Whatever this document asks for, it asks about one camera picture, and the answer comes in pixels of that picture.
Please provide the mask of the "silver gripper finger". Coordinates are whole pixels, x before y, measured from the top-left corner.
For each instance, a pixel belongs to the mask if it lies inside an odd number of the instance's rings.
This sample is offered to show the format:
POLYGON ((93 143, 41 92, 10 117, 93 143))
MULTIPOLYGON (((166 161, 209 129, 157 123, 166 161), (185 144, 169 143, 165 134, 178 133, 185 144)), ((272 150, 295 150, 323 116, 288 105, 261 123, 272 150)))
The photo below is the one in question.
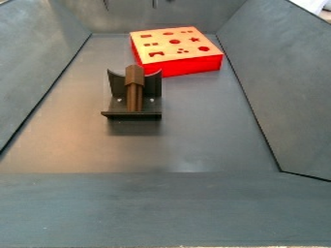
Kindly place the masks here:
POLYGON ((156 9, 157 8, 157 0, 150 0, 150 5, 152 5, 152 8, 156 9))
POLYGON ((102 0, 102 5, 104 5, 105 10, 108 11, 108 0, 102 0))

